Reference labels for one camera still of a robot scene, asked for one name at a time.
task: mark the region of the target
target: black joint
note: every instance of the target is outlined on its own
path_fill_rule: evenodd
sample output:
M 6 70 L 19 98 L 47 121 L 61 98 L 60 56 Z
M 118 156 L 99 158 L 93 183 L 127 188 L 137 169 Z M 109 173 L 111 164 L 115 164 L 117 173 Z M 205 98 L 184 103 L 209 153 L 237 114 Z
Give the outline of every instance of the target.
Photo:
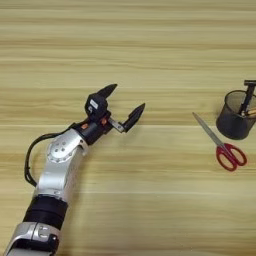
M 33 198 L 23 222 L 37 222 L 61 229 L 68 204 L 50 196 Z

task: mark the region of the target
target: scissors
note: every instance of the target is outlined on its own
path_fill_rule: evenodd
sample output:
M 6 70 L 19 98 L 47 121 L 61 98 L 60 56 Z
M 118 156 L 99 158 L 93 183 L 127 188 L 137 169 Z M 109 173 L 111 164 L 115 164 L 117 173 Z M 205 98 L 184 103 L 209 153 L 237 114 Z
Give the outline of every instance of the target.
M 228 144 L 228 143 L 223 143 L 217 135 L 209 128 L 209 126 L 196 114 L 193 112 L 193 115 L 195 119 L 198 121 L 198 123 L 203 127 L 205 132 L 210 136 L 210 138 L 216 143 L 217 148 L 216 148 L 216 157 L 220 165 L 225 168 L 226 170 L 232 172 L 237 169 L 237 166 L 244 166 L 247 163 L 247 158 L 244 154 L 244 152 L 235 147 L 234 145 Z M 233 151 L 236 151 L 241 156 L 242 161 L 240 161 L 234 154 Z M 231 164 L 232 167 L 226 165 L 222 160 L 221 160 L 221 155 L 224 156 L 228 162 Z

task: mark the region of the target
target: wooden surface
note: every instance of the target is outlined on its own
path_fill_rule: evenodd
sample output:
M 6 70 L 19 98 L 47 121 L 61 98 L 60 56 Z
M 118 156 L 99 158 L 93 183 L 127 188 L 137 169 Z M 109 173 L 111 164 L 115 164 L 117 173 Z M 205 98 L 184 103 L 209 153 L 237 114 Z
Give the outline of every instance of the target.
M 29 144 L 118 83 L 114 118 L 142 102 L 145 113 L 91 148 L 58 255 L 256 255 L 256 130 L 235 142 L 248 165 L 229 173 L 191 115 L 216 131 L 225 94 L 256 78 L 255 11 L 253 0 L 0 1 L 1 252 L 32 197 Z

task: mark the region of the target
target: red scissors handle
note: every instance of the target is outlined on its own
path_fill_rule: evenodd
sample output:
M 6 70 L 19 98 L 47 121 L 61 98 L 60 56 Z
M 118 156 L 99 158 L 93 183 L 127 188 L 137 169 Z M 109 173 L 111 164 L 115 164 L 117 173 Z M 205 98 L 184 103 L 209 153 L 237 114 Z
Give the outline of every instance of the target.
M 216 156 L 217 156 L 217 159 L 218 159 L 218 162 L 220 163 L 220 165 L 225 168 L 226 170 L 232 172 L 232 171 L 235 171 L 237 166 L 243 166 L 243 165 L 246 165 L 247 163 L 247 158 L 244 154 L 244 152 L 235 147 L 234 145 L 231 145 L 231 144 L 228 144 L 228 143 L 225 143 L 224 144 L 224 148 L 218 146 L 217 149 L 216 149 Z M 236 151 L 242 158 L 242 161 L 240 161 L 236 156 L 235 154 L 233 154 L 233 151 Z M 227 166 L 225 163 L 222 162 L 220 156 L 223 155 L 232 165 L 232 167 L 230 166 Z

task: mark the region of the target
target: black container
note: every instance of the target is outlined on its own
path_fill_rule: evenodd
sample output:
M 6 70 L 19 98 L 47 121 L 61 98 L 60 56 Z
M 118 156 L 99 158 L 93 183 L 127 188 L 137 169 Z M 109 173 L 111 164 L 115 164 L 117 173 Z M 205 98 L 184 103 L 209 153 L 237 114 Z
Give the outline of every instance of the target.
M 233 140 L 245 139 L 253 127 L 256 116 L 242 116 L 239 114 L 241 104 L 246 96 L 245 91 L 232 91 L 225 97 L 224 107 L 216 121 L 218 130 Z M 249 109 L 256 108 L 256 96 L 253 95 Z

